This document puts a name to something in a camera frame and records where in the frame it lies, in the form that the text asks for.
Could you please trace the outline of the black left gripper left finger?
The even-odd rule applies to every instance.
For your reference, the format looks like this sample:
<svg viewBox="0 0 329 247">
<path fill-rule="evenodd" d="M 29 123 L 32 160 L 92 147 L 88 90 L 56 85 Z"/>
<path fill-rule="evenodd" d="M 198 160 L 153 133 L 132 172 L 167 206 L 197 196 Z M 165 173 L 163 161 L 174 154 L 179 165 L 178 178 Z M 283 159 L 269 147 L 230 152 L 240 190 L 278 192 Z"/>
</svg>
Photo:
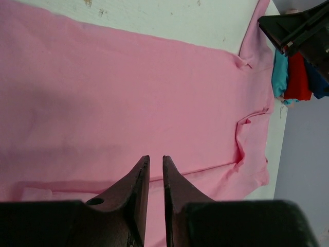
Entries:
<svg viewBox="0 0 329 247">
<path fill-rule="evenodd" d="M 90 246 L 144 246 L 150 182 L 150 157 L 136 163 L 132 170 L 88 200 L 91 227 L 84 240 Z"/>
</svg>

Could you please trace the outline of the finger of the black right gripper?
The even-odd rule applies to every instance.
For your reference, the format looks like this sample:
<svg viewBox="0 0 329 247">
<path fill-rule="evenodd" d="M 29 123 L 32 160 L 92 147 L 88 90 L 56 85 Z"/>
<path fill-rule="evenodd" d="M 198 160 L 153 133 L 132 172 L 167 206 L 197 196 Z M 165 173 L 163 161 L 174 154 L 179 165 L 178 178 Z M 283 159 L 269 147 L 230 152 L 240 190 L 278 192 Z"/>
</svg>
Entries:
<svg viewBox="0 0 329 247">
<path fill-rule="evenodd" d="M 262 16 L 258 23 L 275 48 L 287 55 L 287 46 L 299 24 L 309 19 L 313 22 L 325 15 L 328 15 L 328 1 L 296 14 Z"/>
</svg>

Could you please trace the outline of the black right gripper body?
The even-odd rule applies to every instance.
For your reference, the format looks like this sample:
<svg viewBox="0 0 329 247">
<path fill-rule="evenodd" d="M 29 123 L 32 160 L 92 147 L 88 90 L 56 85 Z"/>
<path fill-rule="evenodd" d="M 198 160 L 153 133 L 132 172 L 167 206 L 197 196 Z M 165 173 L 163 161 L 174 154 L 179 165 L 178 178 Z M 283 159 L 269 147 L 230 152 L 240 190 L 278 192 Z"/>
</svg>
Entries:
<svg viewBox="0 0 329 247">
<path fill-rule="evenodd" d="M 328 81 L 328 15 L 300 23 L 293 34 L 287 55 L 299 52 Z"/>
</svg>

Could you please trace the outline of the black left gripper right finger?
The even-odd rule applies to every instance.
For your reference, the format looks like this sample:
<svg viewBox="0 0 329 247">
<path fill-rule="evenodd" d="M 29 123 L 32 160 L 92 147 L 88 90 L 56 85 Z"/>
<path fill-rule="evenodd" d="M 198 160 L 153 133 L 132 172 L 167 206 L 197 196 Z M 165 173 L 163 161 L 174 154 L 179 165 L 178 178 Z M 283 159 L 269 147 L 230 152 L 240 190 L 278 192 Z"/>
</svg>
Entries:
<svg viewBox="0 0 329 247">
<path fill-rule="evenodd" d="M 190 246 L 186 206 L 214 200 L 190 183 L 170 156 L 162 158 L 167 246 Z"/>
</svg>

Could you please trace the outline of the pink t-shirt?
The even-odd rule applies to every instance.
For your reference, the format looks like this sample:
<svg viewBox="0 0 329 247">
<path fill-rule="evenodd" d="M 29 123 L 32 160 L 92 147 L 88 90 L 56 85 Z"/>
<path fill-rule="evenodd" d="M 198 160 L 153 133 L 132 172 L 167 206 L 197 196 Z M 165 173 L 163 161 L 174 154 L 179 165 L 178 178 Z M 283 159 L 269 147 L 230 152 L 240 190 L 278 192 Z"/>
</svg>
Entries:
<svg viewBox="0 0 329 247">
<path fill-rule="evenodd" d="M 164 246 L 164 155 L 215 200 L 267 185 L 268 4 L 236 55 L 1 1 L 1 200 L 87 200 L 149 155 L 146 245 Z"/>
</svg>

